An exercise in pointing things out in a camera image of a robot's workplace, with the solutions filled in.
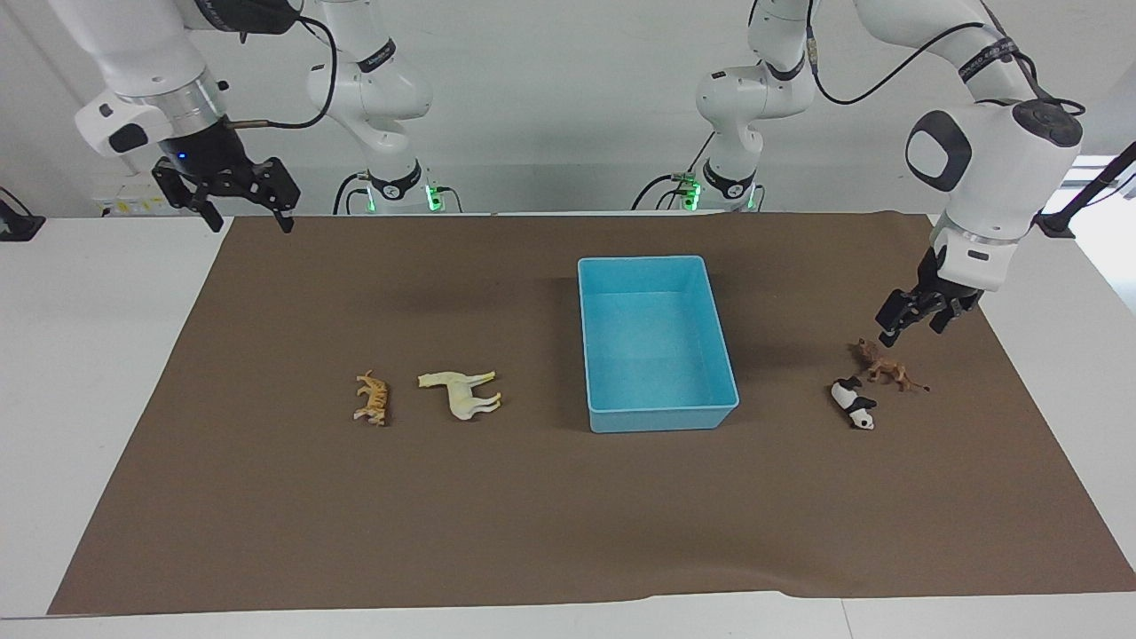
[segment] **white horse figurine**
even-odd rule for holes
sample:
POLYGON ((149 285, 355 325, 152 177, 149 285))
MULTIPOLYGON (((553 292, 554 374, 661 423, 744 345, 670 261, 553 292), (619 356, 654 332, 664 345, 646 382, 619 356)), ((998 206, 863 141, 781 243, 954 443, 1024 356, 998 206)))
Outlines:
POLYGON ((428 373, 419 375, 418 388, 429 388, 445 384, 450 396, 450 412, 453 416, 466 421, 475 413, 492 413, 501 407, 501 393, 490 398, 474 397, 474 387, 491 382, 496 373, 490 371, 484 375, 462 375, 461 373, 428 373))

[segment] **panda figurine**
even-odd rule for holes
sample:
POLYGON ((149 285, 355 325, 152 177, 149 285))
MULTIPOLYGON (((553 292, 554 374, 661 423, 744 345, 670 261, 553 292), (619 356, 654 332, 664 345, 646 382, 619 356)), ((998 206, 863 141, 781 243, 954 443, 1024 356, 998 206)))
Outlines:
POLYGON ((833 399, 852 420, 852 428, 870 431, 876 428, 876 424, 872 422, 871 415, 868 414, 868 409, 875 408, 876 401, 857 395, 854 389, 861 385, 863 384, 855 375, 846 380, 836 380, 833 383, 833 399))

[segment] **table surface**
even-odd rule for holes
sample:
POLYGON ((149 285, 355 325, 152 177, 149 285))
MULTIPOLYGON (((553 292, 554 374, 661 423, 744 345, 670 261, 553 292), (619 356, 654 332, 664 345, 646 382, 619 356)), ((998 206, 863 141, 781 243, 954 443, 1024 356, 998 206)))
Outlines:
MULTIPOLYGON (((33 242, 0 246, 0 636, 1136 636, 1136 594, 842 600, 743 592, 567 606, 35 619, 223 239, 193 218, 52 219, 33 242)), ((897 265, 897 283, 913 267, 897 265)), ((1037 233, 1022 241, 1003 290, 982 306, 1133 564, 1128 381, 1136 380, 1136 316, 1075 242, 1037 233)))

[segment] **blue container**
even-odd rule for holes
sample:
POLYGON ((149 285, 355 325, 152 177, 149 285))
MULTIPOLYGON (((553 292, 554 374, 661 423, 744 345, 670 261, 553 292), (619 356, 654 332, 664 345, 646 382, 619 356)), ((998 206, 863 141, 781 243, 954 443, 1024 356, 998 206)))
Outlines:
POLYGON ((701 257, 590 257, 578 271, 594 432, 712 429, 737 407, 701 257))

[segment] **brown mat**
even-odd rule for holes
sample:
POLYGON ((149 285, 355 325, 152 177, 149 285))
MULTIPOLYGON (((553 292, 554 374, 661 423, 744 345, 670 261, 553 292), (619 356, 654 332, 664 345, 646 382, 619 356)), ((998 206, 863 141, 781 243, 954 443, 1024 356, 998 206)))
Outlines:
POLYGON ((928 231, 237 219, 50 612, 1136 589, 979 313, 903 335, 934 391, 869 385, 874 432, 827 396, 928 231), (715 431, 593 434, 576 260, 678 254, 705 257, 742 405, 715 431), (368 368, 390 428, 351 421, 368 368), (458 422, 416 388, 443 370, 496 370, 504 406, 458 422))

